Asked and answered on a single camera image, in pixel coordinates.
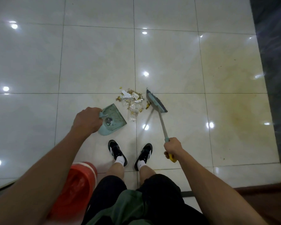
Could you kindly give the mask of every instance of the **shoe sole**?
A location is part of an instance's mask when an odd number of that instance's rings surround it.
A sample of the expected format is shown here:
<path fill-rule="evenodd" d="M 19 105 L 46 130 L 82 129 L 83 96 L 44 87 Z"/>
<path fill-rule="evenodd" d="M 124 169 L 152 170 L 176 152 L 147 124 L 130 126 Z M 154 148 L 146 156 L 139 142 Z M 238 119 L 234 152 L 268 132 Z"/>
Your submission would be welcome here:
<path fill-rule="evenodd" d="M 152 144 L 147 143 L 144 147 L 146 147 L 146 146 L 148 146 L 148 145 L 150 145 L 150 147 L 151 147 L 151 155 L 152 155 L 152 153 L 153 153 L 153 146 L 152 146 Z M 138 159 L 136 160 L 136 162 L 135 162 L 135 164 L 134 164 L 134 169 L 135 169 L 136 171 L 138 171 L 138 161 L 139 161 L 139 159 L 140 159 L 140 156 L 141 156 L 141 154 L 138 156 Z"/>
<path fill-rule="evenodd" d="M 125 162 L 124 162 L 124 166 L 127 166 L 127 164 L 128 164 L 128 161 L 127 161 L 127 159 L 126 159 L 126 157 L 124 156 L 124 154 L 122 153 L 122 151 L 121 151 L 121 147 L 120 147 L 120 145 L 115 141 L 115 140 L 110 140 L 110 141 L 108 141 L 108 151 L 109 151 L 109 153 L 110 153 L 110 147 L 109 147 L 109 144 L 110 144 L 110 142 L 114 142 L 114 143 L 116 143 L 118 146 L 119 146 L 119 150 L 120 150 L 120 153 L 122 154 L 122 156 L 124 157 L 124 159 L 125 159 Z"/>

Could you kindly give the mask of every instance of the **trash pile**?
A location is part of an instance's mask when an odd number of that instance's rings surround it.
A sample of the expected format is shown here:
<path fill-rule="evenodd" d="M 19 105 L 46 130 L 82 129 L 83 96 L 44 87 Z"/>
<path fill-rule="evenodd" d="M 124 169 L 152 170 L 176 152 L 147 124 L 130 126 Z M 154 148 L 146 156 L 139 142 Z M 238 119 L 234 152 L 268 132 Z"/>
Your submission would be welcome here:
<path fill-rule="evenodd" d="M 136 121 L 136 116 L 141 113 L 144 109 L 143 107 L 143 96 L 141 93 L 135 92 L 132 89 L 122 90 L 120 96 L 116 98 L 116 101 L 119 101 L 123 104 L 123 106 L 128 105 L 128 120 Z M 146 109 L 149 108 L 150 102 L 147 101 Z"/>

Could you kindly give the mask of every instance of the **hand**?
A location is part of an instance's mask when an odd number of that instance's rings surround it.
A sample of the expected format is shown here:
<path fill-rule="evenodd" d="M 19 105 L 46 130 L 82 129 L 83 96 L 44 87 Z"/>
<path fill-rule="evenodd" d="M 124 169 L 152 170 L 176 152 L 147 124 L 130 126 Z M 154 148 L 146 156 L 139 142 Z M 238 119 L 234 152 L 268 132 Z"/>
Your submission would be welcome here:
<path fill-rule="evenodd" d="M 87 107 L 80 111 L 74 119 L 71 131 L 79 137 L 88 138 L 92 133 L 97 132 L 103 124 L 103 119 L 99 118 L 101 111 L 102 109 L 97 107 Z"/>
<path fill-rule="evenodd" d="M 165 157 L 169 159 L 169 154 L 174 155 L 174 158 L 178 159 L 179 155 L 184 152 L 180 141 L 176 137 L 170 138 L 169 142 L 165 142 Z"/>

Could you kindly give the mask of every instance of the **white sock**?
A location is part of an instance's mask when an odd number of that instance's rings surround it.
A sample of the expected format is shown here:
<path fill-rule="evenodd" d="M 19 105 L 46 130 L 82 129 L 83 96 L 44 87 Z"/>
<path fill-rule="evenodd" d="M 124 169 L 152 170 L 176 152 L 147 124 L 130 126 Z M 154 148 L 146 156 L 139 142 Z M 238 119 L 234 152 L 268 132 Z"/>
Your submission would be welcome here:
<path fill-rule="evenodd" d="M 122 165 L 124 166 L 124 163 L 125 163 L 124 157 L 123 157 L 123 156 L 118 156 L 118 157 L 116 158 L 115 163 L 120 163 L 120 164 L 122 164 Z"/>
<path fill-rule="evenodd" d="M 138 170 L 140 170 L 141 167 L 142 167 L 142 166 L 145 166 L 145 165 L 146 165 L 145 161 L 139 160 L 138 163 L 137 163 Z"/>

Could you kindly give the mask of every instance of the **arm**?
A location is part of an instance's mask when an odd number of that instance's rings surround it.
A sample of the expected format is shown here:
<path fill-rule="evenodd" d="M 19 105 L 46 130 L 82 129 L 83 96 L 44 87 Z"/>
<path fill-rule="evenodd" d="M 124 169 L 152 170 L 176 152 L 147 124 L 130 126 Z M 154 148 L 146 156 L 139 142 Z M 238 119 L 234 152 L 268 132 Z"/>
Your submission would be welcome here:
<path fill-rule="evenodd" d="M 0 197 L 0 224 L 40 224 L 59 196 L 83 142 L 102 125 L 99 108 L 75 117 L 67 136 Z"/>
<path fill-rule="evenodd" d="M 232 187 L 206 170 L 181 146 L 177 138 L 165 143 L 165 155 L 179 161 L 196 200 L 212 224 L 266 224 Z"/>

